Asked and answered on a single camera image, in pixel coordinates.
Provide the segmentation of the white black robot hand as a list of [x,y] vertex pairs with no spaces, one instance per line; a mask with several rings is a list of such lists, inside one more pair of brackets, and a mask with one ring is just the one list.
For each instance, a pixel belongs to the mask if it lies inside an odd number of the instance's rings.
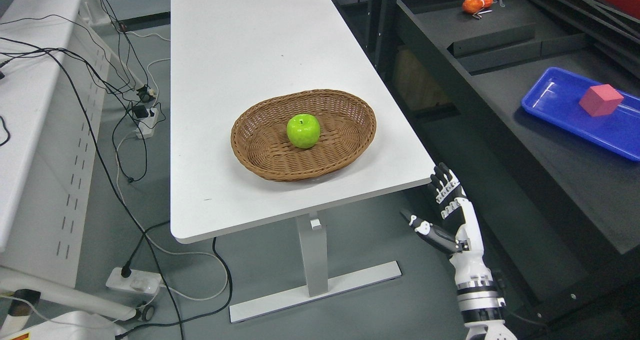
[[476,211],[459,178],[441,162],[434,167],[427,187],[442,224],[422,219],[405,208],[400,214],[420,239],[448,257],[458,288],[493,285],[492,273],[483,261],[485,247]]

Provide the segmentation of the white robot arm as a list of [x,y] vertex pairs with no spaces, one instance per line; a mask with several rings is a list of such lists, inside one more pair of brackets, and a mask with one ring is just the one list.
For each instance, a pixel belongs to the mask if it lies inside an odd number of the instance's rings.
[[468,329],[466,340],[517,339],[506,326],[502,313],[506,302],[499,296],[492,276],[473,277],[458,283],[457,301],[464,326]]

